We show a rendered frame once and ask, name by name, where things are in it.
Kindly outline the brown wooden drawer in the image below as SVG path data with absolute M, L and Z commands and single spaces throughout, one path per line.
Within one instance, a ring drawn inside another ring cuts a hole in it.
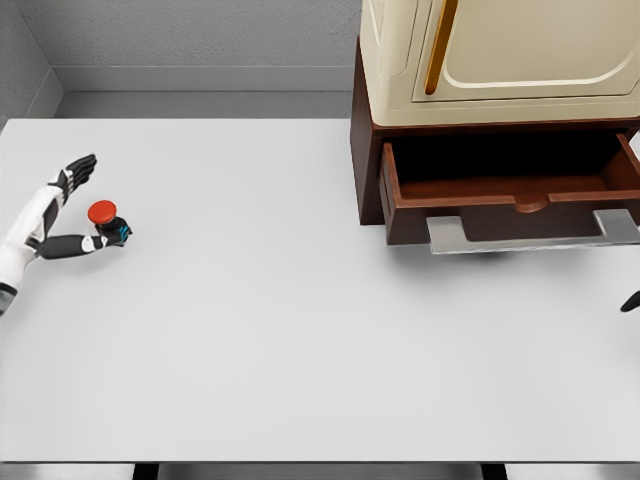
M 379 189 L 390 245 L 429 242 L 443 216 L 471 241 L 596 236 L 604 209 L 640 226 L 640 158 L 615 130 L 392 139 Z

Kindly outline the brown and cream cabinet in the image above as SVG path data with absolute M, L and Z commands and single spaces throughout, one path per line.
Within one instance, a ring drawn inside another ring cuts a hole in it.
M 382 220 L 384 140 L 429 134 L 640 129 L 640 82 L 627 96 L 416 102 L 419 50 L 432 0 L 362 0 L 351 149 L 359 219 Z

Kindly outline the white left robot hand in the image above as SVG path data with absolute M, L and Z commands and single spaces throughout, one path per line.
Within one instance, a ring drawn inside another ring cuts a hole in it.
M 125 245 L 132 230 L 114 212 L 91 219 L 97 230 L 95 235 L 49 234 L 70 195 L 88 182 L 96 164 L 95 155 L 84 156 L 62 168 L 36 191 L 0 242 L 0 278 L 3 282 L 17 283 L 17 277 L 36 258 L 66 259 Z

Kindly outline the red button switch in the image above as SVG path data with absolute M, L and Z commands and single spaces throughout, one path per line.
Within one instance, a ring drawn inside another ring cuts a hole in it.
M 107 239 L 107 246 L 123 247 L 132 234 L 126 220 L 117 215 L 117 207 L 110 200 L 99 200 L 88 209 L 88 219 L 97 232 Z

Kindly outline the cream cabinet door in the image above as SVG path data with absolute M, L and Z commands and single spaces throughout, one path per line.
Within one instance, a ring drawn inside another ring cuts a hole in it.
M 427 14 L 416 102 L 627 96 L 640 82 L 640 0 L 458 0 L 426 94 L 442 3 Z

